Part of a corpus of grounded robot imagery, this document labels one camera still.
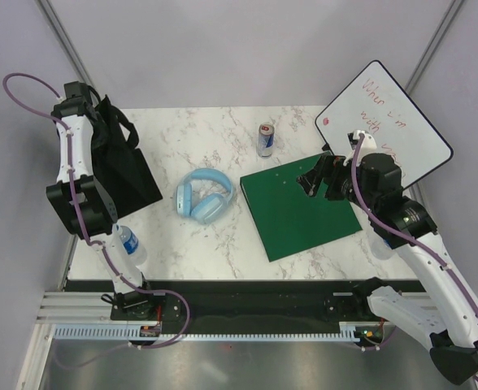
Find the energy drink can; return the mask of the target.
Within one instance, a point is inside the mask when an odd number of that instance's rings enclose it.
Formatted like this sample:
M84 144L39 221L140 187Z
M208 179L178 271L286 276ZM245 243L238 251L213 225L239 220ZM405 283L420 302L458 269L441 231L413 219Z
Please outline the energy drink can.
M259 137L257 152L259 157L268 158L272 155L274 145L275 128L270 123L259 125Z

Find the black canvas bag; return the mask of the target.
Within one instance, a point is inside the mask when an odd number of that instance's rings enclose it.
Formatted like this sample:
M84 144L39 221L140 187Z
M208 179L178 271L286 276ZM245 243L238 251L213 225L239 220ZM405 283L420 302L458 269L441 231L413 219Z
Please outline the black canvas bag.
M95 107L91 154L93 172L123 218L163 199L144 154L137 129L109 97Z

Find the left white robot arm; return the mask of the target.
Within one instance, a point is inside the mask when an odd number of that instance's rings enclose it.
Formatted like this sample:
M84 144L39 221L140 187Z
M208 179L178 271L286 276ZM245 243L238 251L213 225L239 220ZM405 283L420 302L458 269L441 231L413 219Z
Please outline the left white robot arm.
M60 168L46 196L64 227L98 256L113 283L104 295L111 318L150 320L157 300L121 241L120 218L162 200L139 149L137 130L108 97L80 81L64 86L50 113L60 142Z

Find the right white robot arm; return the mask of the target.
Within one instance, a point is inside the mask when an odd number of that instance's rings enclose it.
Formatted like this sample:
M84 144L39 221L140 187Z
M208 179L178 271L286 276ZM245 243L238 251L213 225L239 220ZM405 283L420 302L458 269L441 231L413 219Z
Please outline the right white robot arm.
M436 314L374 277L354 288L353 314L389 320L429 352L438 371L461 385L478 374L478 298L446 252L425 208L403 193L402 170L387 154L359 161L324 153L297 182L308 197L321 184L329 201L347 200L367 213L372 231L395 250L422 284Z

